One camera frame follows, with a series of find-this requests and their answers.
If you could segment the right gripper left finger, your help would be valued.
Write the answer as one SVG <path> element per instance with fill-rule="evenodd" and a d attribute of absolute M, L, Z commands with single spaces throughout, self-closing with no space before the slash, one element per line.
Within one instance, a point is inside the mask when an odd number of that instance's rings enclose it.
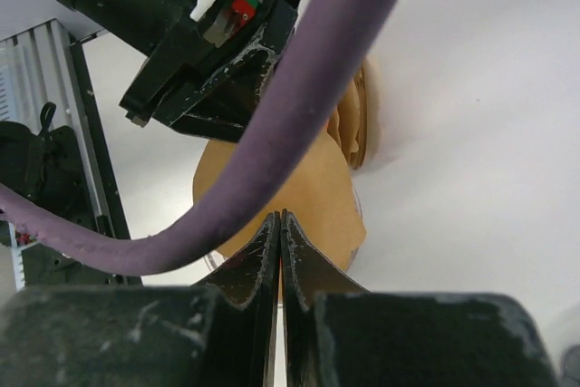
<path fill-rule="evenodd" d="M 205 386 L 272 386 L 277 318 L 277 214 L 202 284 L 218 291 L 200 380 Z"/>

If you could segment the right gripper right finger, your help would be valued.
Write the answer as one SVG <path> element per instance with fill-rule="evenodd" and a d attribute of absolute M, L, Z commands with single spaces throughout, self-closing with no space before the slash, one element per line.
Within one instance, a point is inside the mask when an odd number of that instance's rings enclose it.
<path fill-rule="evenodd" d="M 367 290 L 314 247 L 288 210 L 281 216 L 280 248 L 287 384 L 338 386 L 334 336 L 317 300 Z"/>

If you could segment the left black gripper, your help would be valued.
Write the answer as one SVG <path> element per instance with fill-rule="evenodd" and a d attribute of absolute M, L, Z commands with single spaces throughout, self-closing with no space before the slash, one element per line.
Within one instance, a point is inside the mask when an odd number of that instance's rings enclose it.
<path fill-rule="evenodd" d="M 294 31 L 299 0 L 56 0 L 143 53 L 121 99 L 128 118 L 237 142 Z"/>

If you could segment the single brown paper filter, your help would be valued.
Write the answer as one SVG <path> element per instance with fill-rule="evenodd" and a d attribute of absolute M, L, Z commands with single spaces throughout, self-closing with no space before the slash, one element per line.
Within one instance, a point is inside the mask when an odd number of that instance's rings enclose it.
<path fill-rule="evenodd" d="M 357 210 L 351 172 L 341 149 L 325 131 L 296 166 L 282 188 L 217 252 L 224 258 L 245 246 L 266 216 L 288 210 L 310 243 L 342 271 L 347 271 L 366 239 Z"/>

